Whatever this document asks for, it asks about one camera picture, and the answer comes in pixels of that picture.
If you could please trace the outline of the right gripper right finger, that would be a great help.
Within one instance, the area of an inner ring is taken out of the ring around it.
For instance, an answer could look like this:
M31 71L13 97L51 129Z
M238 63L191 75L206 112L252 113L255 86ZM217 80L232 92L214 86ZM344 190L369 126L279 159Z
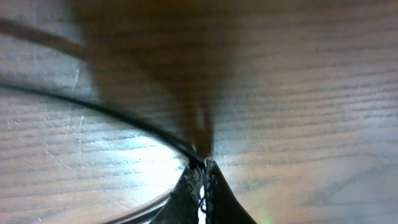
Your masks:
M206 224L256 224L238 202L215 161L206 161Z

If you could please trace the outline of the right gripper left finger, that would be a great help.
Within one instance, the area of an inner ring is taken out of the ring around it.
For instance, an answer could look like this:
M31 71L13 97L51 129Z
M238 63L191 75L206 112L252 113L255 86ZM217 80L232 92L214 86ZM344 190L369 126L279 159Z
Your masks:
M202 172L190 164L183 170L170 198L150 224L198 224Z

